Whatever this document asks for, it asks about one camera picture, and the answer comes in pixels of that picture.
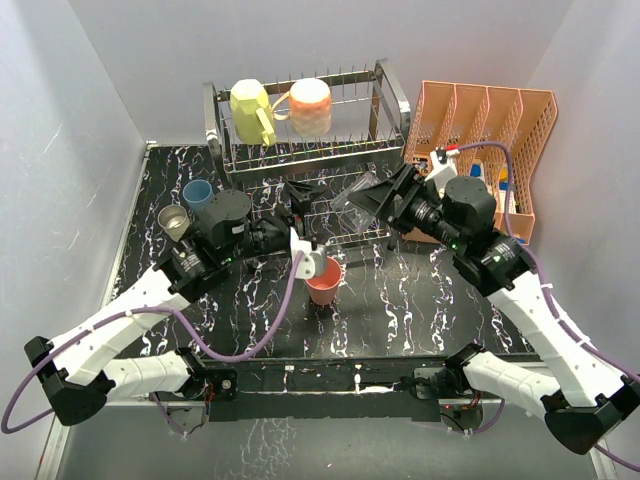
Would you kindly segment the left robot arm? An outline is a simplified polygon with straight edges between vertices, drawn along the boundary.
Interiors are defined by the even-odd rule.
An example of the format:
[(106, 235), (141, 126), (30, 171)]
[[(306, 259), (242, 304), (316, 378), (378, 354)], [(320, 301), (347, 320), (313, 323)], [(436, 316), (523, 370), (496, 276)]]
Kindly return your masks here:
[(207, 369), (190, 349), (145, 358), (119, 359), (119, 354), (163, 319), (178, 319), (210, 358), (238, 363), (257, 355), (275, 335), (288, 308), (284, 300), (277, 318), (253, 347), (241, 354), (213, 351), (186, 319), (184, 310), (226, 280), (235, 263), (286, 252), (292, 266), (286, 297), (296, 280), (314, 279), (328, 269), (323, 245), (305, 234), (304, 218), (325, 185), (288, 181), (288, 205), (252, 218), (252, 202), (240, 190), (215, 192), (204, 179), (182, 190), (184, 202), (158, 215), (170, 240), (155, 264), (126, 291), (89, 319), (52, 339), (37, 336), (24, 350), (51, 413), (64, 426), (86, 421), (108, 402), (170, 392), (186, 399), (200, 396)]

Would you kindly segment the pink and cream mug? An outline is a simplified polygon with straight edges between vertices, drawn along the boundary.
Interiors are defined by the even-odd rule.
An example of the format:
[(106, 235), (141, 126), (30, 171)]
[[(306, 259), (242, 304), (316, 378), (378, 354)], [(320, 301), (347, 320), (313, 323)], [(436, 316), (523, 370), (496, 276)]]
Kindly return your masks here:
[[(289, 111), (278, 114), (276, 108), (285, 100), (289, 101)], [(302, 138), (322, 137), (329, 132), (332, 123), (331, 89), (319, 78), (297, 80), (273, 104), (272, 110), (275, 120), (290, 120), (294, 131)]]

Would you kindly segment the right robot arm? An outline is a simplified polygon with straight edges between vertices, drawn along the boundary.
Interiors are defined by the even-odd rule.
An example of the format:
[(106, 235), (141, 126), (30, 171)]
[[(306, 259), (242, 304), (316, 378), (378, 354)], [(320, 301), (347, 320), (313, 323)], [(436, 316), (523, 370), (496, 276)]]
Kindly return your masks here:
[(459, 274), (505, 314), (549, 372), (471, 344), (446, 361), (447, 388), (491, 393), (542, 419), (565, 448), (588, 453), (639, 406), (639, 379), (609, 363), (550, 298), (533, 256), (494, 226), (496, 200), (475, 177), (438, 182), (404, 165), (349, 201), (400, 233), (419, 229), (453, 253)]

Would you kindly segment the yellow-green faceted mug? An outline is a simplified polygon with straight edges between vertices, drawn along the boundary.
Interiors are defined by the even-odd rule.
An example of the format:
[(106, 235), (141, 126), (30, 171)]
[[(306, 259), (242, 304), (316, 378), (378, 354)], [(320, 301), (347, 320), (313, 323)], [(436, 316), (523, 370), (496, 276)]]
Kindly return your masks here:
[(239, 140), (271, 147), (276, 143), (272, 106), (263, 84), (256, 79), (237, 81), (230, 91), (232, 119)]

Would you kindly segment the clear glass cup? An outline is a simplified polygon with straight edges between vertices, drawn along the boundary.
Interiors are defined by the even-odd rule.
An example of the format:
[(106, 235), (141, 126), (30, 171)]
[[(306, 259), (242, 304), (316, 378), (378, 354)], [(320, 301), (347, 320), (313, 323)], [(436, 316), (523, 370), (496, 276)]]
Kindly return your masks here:
[(365, 232), (373, 223), (374, 216), (353, 204), (348, 199), (348, 195), (378, 183), (379, 180), (374, 173), (365, 172), (330, 201), (330, 207), (337, 215), (339, 222), (351, 232), (358, 234)]

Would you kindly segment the blue plastic cup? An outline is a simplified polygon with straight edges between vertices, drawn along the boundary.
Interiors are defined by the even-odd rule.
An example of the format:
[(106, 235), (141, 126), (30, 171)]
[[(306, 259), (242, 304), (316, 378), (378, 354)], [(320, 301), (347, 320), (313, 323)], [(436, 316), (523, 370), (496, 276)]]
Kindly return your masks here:
[(198, 217), (212, 202), (213, 187), (204, 179), (194, 179), (182, 189), (182, 196), (189, 209)]

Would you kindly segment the cream and brown cup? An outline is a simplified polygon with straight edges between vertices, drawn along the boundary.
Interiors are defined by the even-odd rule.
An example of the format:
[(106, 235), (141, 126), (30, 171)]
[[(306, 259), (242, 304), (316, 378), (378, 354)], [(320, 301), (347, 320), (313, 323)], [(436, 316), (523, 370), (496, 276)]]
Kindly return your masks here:
[(157, 222), (174, 242), (178, 242), (184, 236), (191, 224), (186, 209), (176, 204), (165, 206), (159, 212)]

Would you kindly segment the pink plastic cup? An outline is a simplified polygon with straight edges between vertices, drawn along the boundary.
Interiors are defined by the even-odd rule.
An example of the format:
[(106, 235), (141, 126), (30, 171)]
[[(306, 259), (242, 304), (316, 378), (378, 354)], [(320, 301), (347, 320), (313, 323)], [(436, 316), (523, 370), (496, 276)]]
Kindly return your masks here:
[(329, 305), (336, 296), (342, 277), (343, 272), (339, 262), (329, 257), (325, 272), (305, 281), (311, 300), (320, 306)]

